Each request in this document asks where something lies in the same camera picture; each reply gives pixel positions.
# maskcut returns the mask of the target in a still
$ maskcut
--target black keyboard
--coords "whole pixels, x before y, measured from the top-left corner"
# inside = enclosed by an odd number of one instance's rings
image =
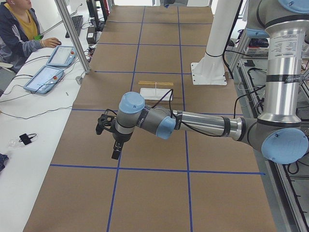
[[[71,17],[73,25],[76,29],[77,35],[79,36],[81,34],[81,30],[82,30],[82,25],[83,25],[83,16],[82,15],[78,15],[78,16],[73,16]]]

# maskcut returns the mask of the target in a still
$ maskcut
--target robotic arm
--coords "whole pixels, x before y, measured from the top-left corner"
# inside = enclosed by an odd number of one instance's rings
[[[118,159],[135,126],[167,139],[174,130],[196,131],[214,137],[232,137],[249,144],[280,164],[295,162],[308,150],[308,138],[300,130],[296,103],[301,80],[301,51],[309,29],[307,0],[250,0],[247,30],[253,37],[270,36],[266,96],[257,118],[229,119],[190,112],[151,108],[135,92],[126,93],[117,116],[103,114],[97,134],[105,129],[115,139],[113,159]]]

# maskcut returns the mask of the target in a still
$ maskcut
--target tablet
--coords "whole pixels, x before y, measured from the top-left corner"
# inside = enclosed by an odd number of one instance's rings
[[[76,50],[72,46],[57,46],[46,65],[66,68],[70,66],[76,57]]]
[[[24,85],[24,89],[45,94],[61,80],[63,73],[62,69],[45,65]]]

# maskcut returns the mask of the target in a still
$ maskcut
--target green object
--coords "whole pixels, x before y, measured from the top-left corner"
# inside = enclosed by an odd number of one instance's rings
[[[41,40],[44,36],[43,35],[37,35],[37,36],[34,36],[34,39],[35,40]]]

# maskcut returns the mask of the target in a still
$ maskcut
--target white table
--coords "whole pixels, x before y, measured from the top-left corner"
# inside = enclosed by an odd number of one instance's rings
[[[84,15],[85,23],[88,20],[88,11],[84,1],[74,1],[72,10],[75,11],[81,2],[83,6],[76,15]],[[88,48],[86,33],[87,30],[82,30],[79,37],[84,50]],[[70,39],[65,38],[65,34],[66,30],[61,24],[48,32],[45,38],[57,37],[62,45],[72,45]],[[40,49],[32,53],[29,60],[51,55],[52,51],[51,48]],[[18,74],[34,75],[46,62],[47,58],[30,62]],[[72,68],[73,66],[66,69],[65,73]],[[82,73],[82,66],[77,62],[74,70],[48,94],[44,96],[30,94],[13,101],[1,102],[28,93],[21,87],[15,87],[9,95],[2,95],[0,98],[0,111],[14,116],[29,117],[47,110],[72,106],[80,88],[75,77]],[[13,80],[5,93],[14,85],[23,86],[29,80],[20,78],[24,77],[20,76]],[[23,231],[70,112],[70,109],[62,109],[28,120],[0,114],[0,153],[9,157],[5,169],[0,172],[0,232]],[[19,138],[24,133],[36,133],[38,136],[27,146],[9,146],[12,138]]]

